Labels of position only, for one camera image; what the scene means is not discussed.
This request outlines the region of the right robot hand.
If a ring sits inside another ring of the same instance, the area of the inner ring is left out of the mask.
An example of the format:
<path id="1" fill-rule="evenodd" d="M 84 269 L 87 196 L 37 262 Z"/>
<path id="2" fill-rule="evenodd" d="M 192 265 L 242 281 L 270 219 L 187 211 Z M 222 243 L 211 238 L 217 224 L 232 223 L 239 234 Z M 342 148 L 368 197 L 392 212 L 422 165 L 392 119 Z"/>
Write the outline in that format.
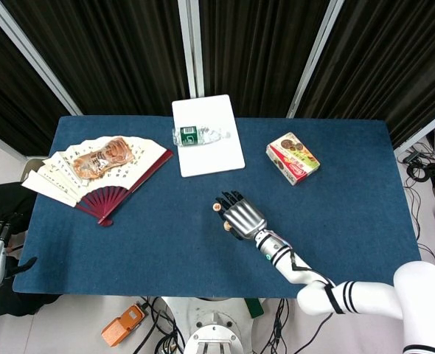
<path id="1" fill-rule="evenodd" d="M 224 229 L 238 240 L 253 240 L 267 226 L 265 216 L 240 192 L 222 192 L 213 210 L 224 222 Z"/>

